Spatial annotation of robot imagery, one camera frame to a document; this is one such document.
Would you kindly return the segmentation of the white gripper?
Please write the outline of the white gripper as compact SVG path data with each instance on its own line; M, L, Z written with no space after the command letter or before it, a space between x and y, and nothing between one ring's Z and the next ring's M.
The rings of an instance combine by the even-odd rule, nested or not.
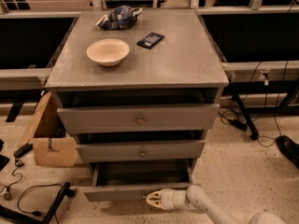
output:
M147 203L164 210L184 209L188 205L187 191L184 189L155 190L147 196Z

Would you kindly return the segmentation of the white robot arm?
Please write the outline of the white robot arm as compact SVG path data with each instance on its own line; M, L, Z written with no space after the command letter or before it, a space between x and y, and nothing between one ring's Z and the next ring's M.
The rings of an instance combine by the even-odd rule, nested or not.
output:
M150 193L146 201L149 205L166 211L175 209L205 213L214 224L241 224L214 204L204 190L197 185L187 189L160 189ZM253 215L248 224L286 224L275 214L261 212Z

